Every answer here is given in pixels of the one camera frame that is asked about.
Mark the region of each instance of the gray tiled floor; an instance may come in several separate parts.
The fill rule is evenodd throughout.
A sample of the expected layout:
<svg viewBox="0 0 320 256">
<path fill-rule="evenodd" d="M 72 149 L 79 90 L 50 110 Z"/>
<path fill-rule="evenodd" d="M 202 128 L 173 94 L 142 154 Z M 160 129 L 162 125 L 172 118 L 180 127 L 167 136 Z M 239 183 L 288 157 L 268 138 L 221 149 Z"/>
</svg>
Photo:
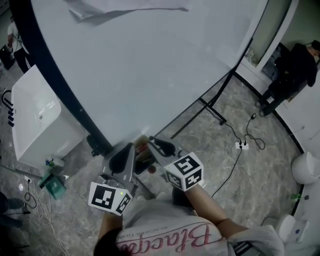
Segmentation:
<svg viewBox="0 0 320 256">
<path fill-rule="evenodd" d="M 4 71 L 0 75 L 0 86 L 11 88 L 21 75 L 15 64 L 9 72 Z M 221 84 L 218 83 L 203 98 L 207 101 L 211 99 Z M 236 134 L 243 138 L 250 116 L 257 111 L 254 107 L 256 100 L 256 96 L 246 86 L 233 78 L 214 107 L 234 127 Z M 160 136 L 173 135 L 201 108 L 199 102 L 194 103 L 166 127 Z M 7 125 L 7 109 L 3 106 L 0 111 L 0 131 L 1 163 L 27 171 L 28 167 L 16 160 L 11 128 Z M 291 212 L 293 205 L 289 196 L 299 191 L 291 175 L 291 162 L 299 155 L 299 151 L 291 138 L 286 138 L 287 132 L 274 116 L 257 117 L 251 121 L 249 131 L 264 139 L 265 150 L 259 150 L 252 140 L 248 140 L 249 150 L 242 152 L 230 180 L 214 198 L 236 222 L 252 227 L 260 225 L 267 215 L 279 217 Z M 205 189 L 213 194 L 229 176 L 239 155 L 235 149 L 237 140 L 231 129 L 219 125 L 204 110 L 176 139 L 187 150 L 195 152 L 203 162 Z M 70 255 L 92 255 L 102 213 L 88 207 L 87 200 L 90 182 L 97 177 L 102 157 L 93 158 L 84 140 L 64 160 L 66 166 L 63 174 L 70 178 L 66 180 L 67 191 L 63 198 L 52 200 L 52 225 Z M 171 186 L 160 175 L 158 170 L 155 174 L 144 173 L 140 178 L 154 193 L 170 193 Z M 0 180 L 0 191 L 8 197 L 23 198 L 24 193 L 18 190 L 18 185 L 23 182 L 22 177 L 1 170 Z M 35 211 L 22 218 L 24 229 L 11 229 L 10 235 L 16 243 L 30 245 L 26 255 L 63 255 L 51 227 L 41 224 Z"/>
</svg>

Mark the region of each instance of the white sink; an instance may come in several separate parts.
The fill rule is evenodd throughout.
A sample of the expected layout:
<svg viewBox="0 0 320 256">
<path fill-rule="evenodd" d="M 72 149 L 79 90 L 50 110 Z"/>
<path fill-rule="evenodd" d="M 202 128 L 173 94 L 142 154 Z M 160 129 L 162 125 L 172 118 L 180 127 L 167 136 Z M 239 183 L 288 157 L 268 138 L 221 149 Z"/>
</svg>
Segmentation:
<svg viewBox="0 0 320 256">
<path fill-rule="evenodd" d="M 19 162 L 48 169 L 50 156 L 63 158 L 85 133 L 34 65 L 12 87 L 13 144 Z"/>
</svg>

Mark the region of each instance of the white t-shirt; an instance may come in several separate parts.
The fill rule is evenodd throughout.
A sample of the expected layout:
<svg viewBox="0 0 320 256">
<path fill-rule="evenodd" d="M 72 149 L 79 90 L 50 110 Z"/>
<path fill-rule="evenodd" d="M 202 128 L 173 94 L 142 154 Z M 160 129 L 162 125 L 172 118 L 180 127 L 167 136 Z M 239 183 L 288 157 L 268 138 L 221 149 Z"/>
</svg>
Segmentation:
<svg viewBox="0 0 320 256">
<path fill-rule="evenodd" d="M 283 256 L 284 245 L 270 225 L 228 239 L 210 221 L 184 207 L 151 200 L 125 219 L 117 247 L 146 256 Z"/>
<path fill-rule="evenodd" d="M 16 51 L 19 51 L 22 48 L 22 39 L 20 37 L 15 22 L 11 22 L 8 26 L 8 36 L 11 34 L 13 35 L 12 49 L 15 53 Z"/>
</svg>

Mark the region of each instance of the power strip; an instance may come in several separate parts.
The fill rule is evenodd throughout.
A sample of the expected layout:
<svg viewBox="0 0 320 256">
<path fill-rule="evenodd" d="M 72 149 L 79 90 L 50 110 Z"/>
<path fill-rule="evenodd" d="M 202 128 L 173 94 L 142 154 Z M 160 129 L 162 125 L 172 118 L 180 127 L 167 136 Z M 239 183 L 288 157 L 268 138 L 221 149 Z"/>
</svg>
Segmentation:
<svg viewBox="0 0 320 256">
<path fill-rule="evenodd" d="M 240 145 L 240 142 L 236 142 L 235 143 L 235 148 L 237 150 L 248 150 L 249 149 L 249 143 L 247 142 L 246 145 L 244 143 L 241 143 L 241 145 Z"/>
</svg>

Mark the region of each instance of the black and white marker cube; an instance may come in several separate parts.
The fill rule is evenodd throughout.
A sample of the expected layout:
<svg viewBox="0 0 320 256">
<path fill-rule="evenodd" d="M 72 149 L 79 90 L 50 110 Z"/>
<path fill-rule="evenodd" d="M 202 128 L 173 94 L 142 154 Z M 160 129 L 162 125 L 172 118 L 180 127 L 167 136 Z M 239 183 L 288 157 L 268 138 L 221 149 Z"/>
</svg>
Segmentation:
<svg viewBox="0 0 320 256">
<path fill-rule="evenodd" d="M 121 216 L 131 199 L 127 189 L 91 182 L 89 206 Z"/>
<path fill-rule="evenodd" d="M 180 190 L 187 191 L 204 178 L 204 165 L 191 152 L 164 167 L 167 181 Z"/>
</svg>

